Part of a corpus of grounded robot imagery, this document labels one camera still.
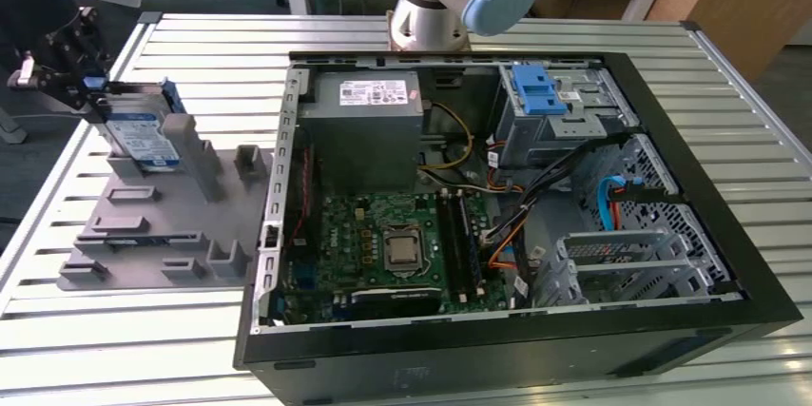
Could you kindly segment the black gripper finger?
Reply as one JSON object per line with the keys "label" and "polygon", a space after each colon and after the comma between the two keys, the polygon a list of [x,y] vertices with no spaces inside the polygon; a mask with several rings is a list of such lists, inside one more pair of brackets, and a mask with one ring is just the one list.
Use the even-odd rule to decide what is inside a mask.
{"label": "black gripper finger", "polygon": [[65,28],[62,52],[67,65],[67,87],[73,109],[91,124],[103,123],[98,101],[103,98],[110,56],[98,26],[95,8],[79,8]]}
{"label": "black gripper finger", "polygon": [[37,70],[37,89],[71,112],[81,112],[85,109],[87,89],[73,74],[50,68],[39,68]]}

